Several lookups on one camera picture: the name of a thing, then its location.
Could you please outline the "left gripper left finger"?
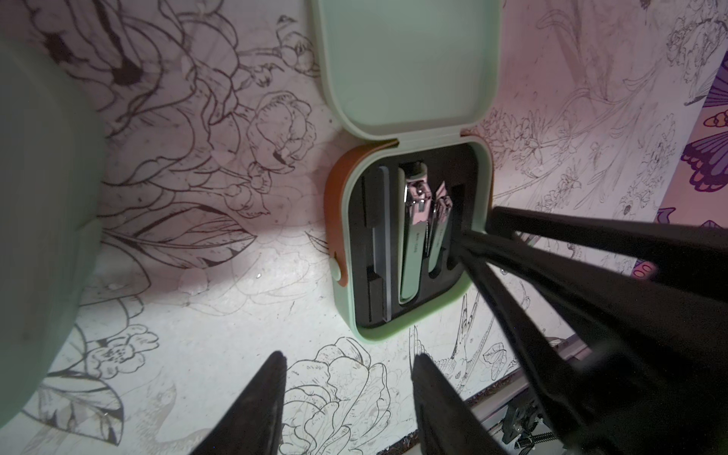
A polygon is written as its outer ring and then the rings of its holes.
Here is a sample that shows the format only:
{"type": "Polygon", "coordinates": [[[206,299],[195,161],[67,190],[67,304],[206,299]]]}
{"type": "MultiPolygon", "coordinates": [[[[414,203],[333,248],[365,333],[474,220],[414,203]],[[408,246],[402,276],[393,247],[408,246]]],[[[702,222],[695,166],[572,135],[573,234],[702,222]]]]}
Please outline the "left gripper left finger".
{"type": "Polygon", "coordinates": [[[286,357],[272,353],[194,454],[276,454],[282,439],[286,357]]]}

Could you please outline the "green case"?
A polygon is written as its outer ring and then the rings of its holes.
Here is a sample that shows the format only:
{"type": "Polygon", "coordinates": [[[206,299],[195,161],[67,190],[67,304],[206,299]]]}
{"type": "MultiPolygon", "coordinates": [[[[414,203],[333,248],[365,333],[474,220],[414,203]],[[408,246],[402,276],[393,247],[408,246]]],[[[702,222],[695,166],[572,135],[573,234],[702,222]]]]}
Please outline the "green case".
{"type": "Polygon", "coordinates": [[[492,205],[491,151],[469,129],[498,91],[498,1],[317,1],[322,87],[361,139],[333,166],[323,210],[335,304],[354,336],[379,342],[455,303],[470,278],[453,248],[482,232],[492,205]],[[398,170],[422,161],[432,193],[420,288],[399,302],[398,170]],[[438,267],[428,273],[435,194],[453,207],[438,267]]]}
{"type": "Polygon", "coordinates": [[[49,56],[1,43],[1,419],[28,403],[74,324],[100,246],[104,124],[49,56]]]}

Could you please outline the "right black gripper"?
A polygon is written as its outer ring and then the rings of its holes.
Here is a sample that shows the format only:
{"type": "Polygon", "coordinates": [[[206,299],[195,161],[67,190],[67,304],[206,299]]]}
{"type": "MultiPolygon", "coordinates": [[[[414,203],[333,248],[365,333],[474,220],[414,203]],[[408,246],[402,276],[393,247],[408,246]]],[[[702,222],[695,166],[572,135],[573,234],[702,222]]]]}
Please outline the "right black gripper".
{"type": "Polygon", "coordinates": [[[727,300],[725,229],[496,207],[486,231],[500,237],[466,231],[454,250],[567,447],[584,454],[726,453],[727,307],[719,303],[727,300]],[[518,232],[653,263],[658,284],[504,239],[518,232]],[[587,356],[563,359],[492,265],[530,282],[570,320],[587,356]]]}

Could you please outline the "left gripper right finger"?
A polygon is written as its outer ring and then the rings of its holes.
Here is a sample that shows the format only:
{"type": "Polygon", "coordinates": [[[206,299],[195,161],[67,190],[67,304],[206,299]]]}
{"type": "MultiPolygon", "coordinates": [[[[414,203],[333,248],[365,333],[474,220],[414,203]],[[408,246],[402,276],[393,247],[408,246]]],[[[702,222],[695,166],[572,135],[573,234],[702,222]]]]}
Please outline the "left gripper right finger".
{"type": "Polygon", "coordinates": [[[431,358],[415,357],[413,399],[424,454],[504,454],[431,358]]]}

